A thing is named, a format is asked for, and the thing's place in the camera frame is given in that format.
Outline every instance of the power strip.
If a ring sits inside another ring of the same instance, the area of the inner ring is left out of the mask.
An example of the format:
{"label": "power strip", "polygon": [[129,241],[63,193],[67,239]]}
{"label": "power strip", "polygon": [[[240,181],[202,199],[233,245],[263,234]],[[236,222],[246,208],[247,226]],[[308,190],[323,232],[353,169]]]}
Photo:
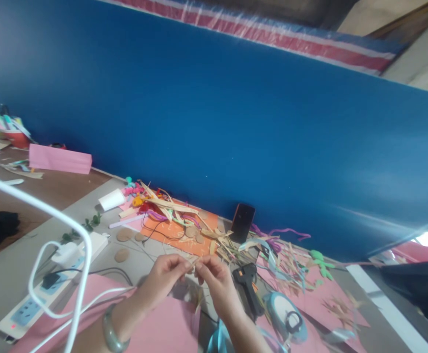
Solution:
{"label": "power strip", "polygon": [[[103,251],[108,245],[108,237],[105,235],[92,232],[90,234],[91,243],[93,246],[93,253],[91,255],[91,262]],[[78,249],[84,253],[84,242],[82,242]],[[78,260],[72,265],[72,268],[81,270],[83,268],[84,256],[80,256]],[[77,271],[68,271],[59,273],[60,277],[57,282],[49,289],[42,288],[42,281],[34,288],[34,291],[39,299],[41,299],[51,310],[54,303],[58,303],[63,297],[72,280],[79,275]],[[9,344],[15,344],[21,339],[24,334],[34,325],[34,323],[41,317],[44,310],[29,296],[29,294],[14,307],[13,310],[0,321],[0,337]]]}

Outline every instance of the black phone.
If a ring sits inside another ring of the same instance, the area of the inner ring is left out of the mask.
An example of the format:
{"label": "black phone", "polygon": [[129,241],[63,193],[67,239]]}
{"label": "black phone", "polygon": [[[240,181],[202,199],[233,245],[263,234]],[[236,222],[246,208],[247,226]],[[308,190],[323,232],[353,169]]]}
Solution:
{"label": "black phone", "polygon": [[234,232],[230,238],[237,243],[245,243],[247,240],[248,232],[253,223],[255,216],[255,208],[239,203],[235,211],[234,220],[232,221],[231,231]]}

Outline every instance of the plastic sheet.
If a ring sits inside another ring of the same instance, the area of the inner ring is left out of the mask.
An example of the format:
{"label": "plastic sheet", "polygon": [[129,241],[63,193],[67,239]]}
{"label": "plastic sheet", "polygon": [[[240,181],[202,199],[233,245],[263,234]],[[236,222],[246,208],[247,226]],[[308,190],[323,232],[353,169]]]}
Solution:
{"label": "plastic sheet", "polygon": [[381,74],[405,48],[397,42],[294,25],[198,1],[101,1],[229,34],[370,75]]}

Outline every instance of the finger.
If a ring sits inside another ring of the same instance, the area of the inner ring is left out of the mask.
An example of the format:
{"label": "finger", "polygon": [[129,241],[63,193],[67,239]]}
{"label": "finger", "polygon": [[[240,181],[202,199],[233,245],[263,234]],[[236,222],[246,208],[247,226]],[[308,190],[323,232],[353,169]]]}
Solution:
{"label": "finger", "polygon": [[176,279],[180,278],[181,276],[185,276],[186,272],[188,272],[188,270],[191,268],[191,263],[188,260],[184,258],[181,259],[183,261],[180,261],[178,265],[170,271],[170,274],[172,274]]}
{"label": "finger", "polygon": [[178,254],[170,254],[170,255],[162,255],[163,269],[166,271],[170,271],[176,268],[180,263],[187,262],[187,260]]}
{"label": "finger", "polygon": [[202,261],[198,261],[196,263],[196,271],[198,272],[198,275],[202,277],[203,280],[208,284],[208,286],[211,286],[215,283],[214,275]]}
{"label": "finger", "polygon": [[207,255],[199,258],[198,262],[206,265],[214,277],[217,277],[223,272],[230,272],[227,265],[225,265],[217,256]]}
{"label": "finger", "polygon": [[203,278],[198,274],[198,272],[197,272],[197,271],[194,271],[194,277],[198,279],[198,283],[199,283],[199,285],[203,285],[204,280],[203,280]]}

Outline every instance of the charging cable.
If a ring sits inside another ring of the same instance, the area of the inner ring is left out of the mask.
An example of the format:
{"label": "charging cable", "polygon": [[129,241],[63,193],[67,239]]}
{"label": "charging cable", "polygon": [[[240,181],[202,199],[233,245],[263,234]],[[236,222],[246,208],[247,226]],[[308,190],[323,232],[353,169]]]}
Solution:
{"label": "charging cable", "polygon": [[[83,310],[81,311],[82,313],[85,312],[86,310],[88,310],[90,307],[92,307],[96,301],[105,296],[106,294],[109,293],[114,293],[114,292],[121,292],[124,291],[123,293],[117,294],[116,296],[109,298],[107,300],[113,300],[116,297],[119,297],[121,295],[123,295],[124,293],[130,291],[134,289],[134,287],[127,287],[127,288],[113,288],[113,289],[108,289],[107,291],[101,293],[100,295],[98,295],[95,299],[93,299],[87,306],[85,306],[83,308]],[[59,328],[57,328],[54,332],[52,332],[49,336],[47,336],[46,339],[44,339],[41,343],[39,343],[36,347],[34,347],[34,349],[29,352],[29,353],[36,353],[39,349],[41,349],[47,342],[49,342],[52,338],[54,338],[55,336],[57,336],[59,334],[59,332],[61,332],[64,328],[66,328],[71,322],[73,321],[73,319],[68,320],[67,322],[65,322],[64,324],[62,324],[62,326],[60,326]]]}
{"label": "charging cable", "polygon": [[[92,254],[92,246],[91,246],[91,240],[88,235],[88,232],[77,222],[75,222],[73,219],[71,219],[69,216],[63,214],[56,208],[49,206],[45,202],[40,201],[39,199],[35,198],[34,196],[31,196],[21,190],[18,190],[12,186],[6,185],[2,181],[0,181],[0,190],[6,192],[7,194],[10,194],[11,196],[16,197],[17,199],[20,199],[24,202],[29,203],[30,205],[37,207],[41,209],[42,211],[50,214],[51,216],[61,220],[63,223],[67,224],[71,228],[73,228],[76,232],[80,234],[83,241],[85,242],[85,261],[83,265],[83,270],[81,274],[81,280],[80,280],[80,287],[78,289],[77,293],[77,300],[75,302],[75,309],[73,312],[73,318],[72,318],[72,325],[70,327],[70,331],[68,333],[67,343],[65,345],[64,353],[70,353],[73,347],[73,343],[75,341],[75,337],[77,335],[77,329],[78,329],[78,323],[80,320],[80,315],[83,312],[81,307],[83,303],[83,295],[85,293],[85,287],[86,287],[86,280],[88,279],[88,272],[90,269],[90,263],[91,263],[91,254]],[[56,245],[59,249],[61,248],[61,245],[57,242],[48,242],[46,243],[41,250],[39,251],[39,255],[34,263],[34,266],[31,271],[31,276],[29,278],[29,282],[27,284],[27,289],[29,291],[29,295],[31,298],[44,310],[44,312],[53,317],[53,318],[61,318],[65,317],[67,314],[55,314],[53,313],[48,307],[46,307],[41,300],[36,296],[33,290],[33,282],[34,282],[34,275],[37,271],[37,267],[39,265],[39,262],[42,258],[42,254],[44,253],[45,248],[48,245]]]}

